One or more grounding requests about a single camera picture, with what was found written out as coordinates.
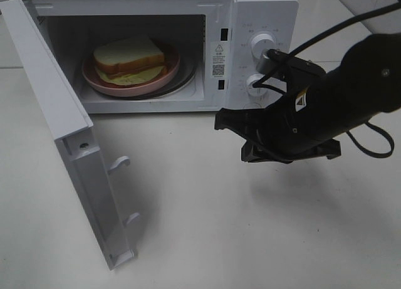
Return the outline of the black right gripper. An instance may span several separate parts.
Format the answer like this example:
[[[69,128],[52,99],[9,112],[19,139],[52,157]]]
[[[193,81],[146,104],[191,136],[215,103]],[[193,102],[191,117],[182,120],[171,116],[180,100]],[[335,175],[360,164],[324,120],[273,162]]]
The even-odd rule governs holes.
[[[230,130],[246,140],[241,149],[244,162],[280,162],[341,156],[340,142],[327,140],[319,145],[296,122],[298,97],[281,97],[268,108],[220,109],[215,115],[215,130]]]

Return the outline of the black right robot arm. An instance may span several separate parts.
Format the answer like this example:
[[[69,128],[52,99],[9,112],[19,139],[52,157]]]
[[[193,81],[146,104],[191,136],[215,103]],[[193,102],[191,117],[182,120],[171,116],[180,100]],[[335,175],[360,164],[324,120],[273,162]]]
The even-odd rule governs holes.
[[[273,78],[286,91],[266,108],[216,113],[214,127],[246,142],[244,162],[281,162],[340,156],[336,136],[400,108],[400,35],[373,34],[352,46],[339,67],[326,72],[300,58],[264,51],[257,70],[278,67]]]

